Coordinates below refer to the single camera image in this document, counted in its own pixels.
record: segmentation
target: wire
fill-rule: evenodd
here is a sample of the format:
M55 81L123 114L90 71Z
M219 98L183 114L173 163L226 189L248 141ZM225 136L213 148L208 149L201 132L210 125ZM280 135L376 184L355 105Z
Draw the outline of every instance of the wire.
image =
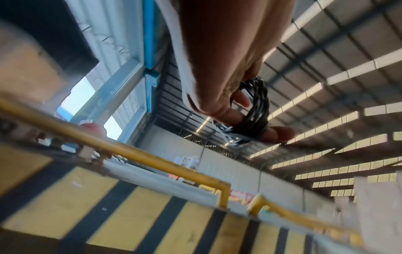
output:
M268 126L269 99L264 80L255 77L252 80L241 82L240 90L243 89L253 99L253 106L243 121L235 126L225 126L216 120L213 121L215 129L231 146L258 141Z

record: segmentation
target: sky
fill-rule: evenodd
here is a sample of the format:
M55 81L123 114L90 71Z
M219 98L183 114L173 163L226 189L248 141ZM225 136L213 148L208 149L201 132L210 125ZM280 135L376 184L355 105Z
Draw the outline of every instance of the sky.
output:
M71 93L62 102L61 107L70 114L75 115L82 106L95 94L95 89L91 86L88 79L84 77L72 89ZM107 136L117 140L122 130L113 116L103 125L107 131Z

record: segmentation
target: yellow handrail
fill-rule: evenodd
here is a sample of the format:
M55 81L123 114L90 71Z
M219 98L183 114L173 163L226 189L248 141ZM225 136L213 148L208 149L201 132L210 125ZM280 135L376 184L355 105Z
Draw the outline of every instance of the yellow handrail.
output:
M320 231L331 231L335 235L339 236L347 233L350 235L351 242L354 245L363 245L362 237L358 232L350 230L348 228L342 228L330 223L318 221L300 213L292 212L286 208L281 207L280 205L275 204L274 202L267 200L261 194L255 196L252 202L248 205L247 211L250 215L257 216L265 206L268 206L270 211L278 214L279 216L284 217L285 219L288 219L289 221L292 221L299 225L305 226L306 228Z
M97 151L121 155L127 159L142 163L169 174L174 174L190 181L219 189L221 190L221 195L218 196L218 206L221 208L227 208L230 196L230 184L227 182L190 170L133 146L109 138L96 136L75 124L64 122L25 104L9 99L4 95L0 95L0 112L14 118L15 120L31 124L45 132L68 138L71 141L78 142L79 144L93 147Z

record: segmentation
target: guardrail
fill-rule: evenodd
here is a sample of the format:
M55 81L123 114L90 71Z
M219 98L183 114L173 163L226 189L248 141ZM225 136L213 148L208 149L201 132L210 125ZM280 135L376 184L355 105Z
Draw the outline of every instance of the guardrail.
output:
M363 246L363 240L360 233L348 228L342 228L337 225L318 221L300 213L292 212L286 208L281 207L280 205L275 204L274 202L267 200L261 194L255 196L252 202L248 205L247 211L251 216L257 216L259 212L264 209L265 206L268 206L269 211L274 212L289 221L315 231L328 232L336 240L340 240L340 237L343 234L348 234L350 236L350 242L352 244L359 247Z
M121 155L127 159L156 168L169 174L174 174L196 183L204 184L221 190L218 196L218 206L227 208L230 196L230 184L219 179L195 172L168 160L162 159L143 150L117 142L109 138L103 138L80 128L79 126L62 121L47 115L37 109L0 95L0 113L11 117L46 133L65 138L68 142L93 147L97 152Z

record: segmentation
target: blurred hand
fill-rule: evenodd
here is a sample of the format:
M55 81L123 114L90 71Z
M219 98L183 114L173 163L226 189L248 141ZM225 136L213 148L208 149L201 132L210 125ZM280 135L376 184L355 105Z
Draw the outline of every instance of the blurred hand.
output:
M241 81L258 74L264 56L290 24L294 0L156 0L172 37L183 101L194 111L227 126L244 115L231 108L250 100ZM282 143L295 137L288 127L269 127L261 141Z

